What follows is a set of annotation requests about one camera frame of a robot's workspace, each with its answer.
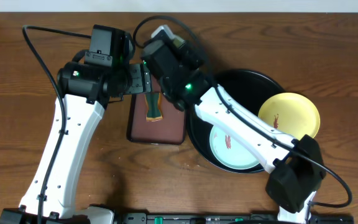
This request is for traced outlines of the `yellow plate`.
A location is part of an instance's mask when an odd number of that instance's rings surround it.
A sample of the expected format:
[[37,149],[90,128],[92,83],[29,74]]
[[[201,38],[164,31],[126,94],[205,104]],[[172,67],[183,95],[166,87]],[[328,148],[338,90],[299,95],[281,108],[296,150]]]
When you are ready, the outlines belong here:
[[307,97],[297,93],[279,93],[263,103],[258,117],[275,129],[301,139],[314,138],[320,127],[317,107]]

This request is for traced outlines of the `green and orange sponge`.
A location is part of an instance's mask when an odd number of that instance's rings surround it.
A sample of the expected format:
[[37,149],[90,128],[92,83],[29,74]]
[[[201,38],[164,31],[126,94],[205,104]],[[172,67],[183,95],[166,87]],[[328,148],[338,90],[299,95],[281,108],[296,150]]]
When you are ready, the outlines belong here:
[[150,92],[145,94],[147,121],[159,121],[163,119],[163,114],[160,109],[161,99],[162,97],[159,92]]

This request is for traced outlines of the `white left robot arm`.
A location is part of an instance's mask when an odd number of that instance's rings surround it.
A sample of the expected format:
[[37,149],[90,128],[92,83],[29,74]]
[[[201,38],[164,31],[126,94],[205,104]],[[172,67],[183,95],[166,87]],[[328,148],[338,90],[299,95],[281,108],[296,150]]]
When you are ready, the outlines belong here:
[[5,208],[0,223],[113,223],[102,205],[76,210],[78,178],[96,127],[112,96],[149,92],[144,63],[105,67],[68,62],[58,72],[63,98],[55,102],[54,122],[34,179],[18,208]]

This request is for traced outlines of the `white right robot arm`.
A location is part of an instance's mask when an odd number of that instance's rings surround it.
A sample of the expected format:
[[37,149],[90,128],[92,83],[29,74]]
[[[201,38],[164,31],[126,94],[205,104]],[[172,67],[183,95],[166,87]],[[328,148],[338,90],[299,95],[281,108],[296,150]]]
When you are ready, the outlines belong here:
[[191,109],[225,131],[270,174],[266,191],[280,207],[279,221],[308,223],[309,208],[326,176],[319,145],[312,137],[296,139],[273,129],[241,106],[199,70],[199,53],[188,42],[154,40],[144,47],[141,58],[176,109]]

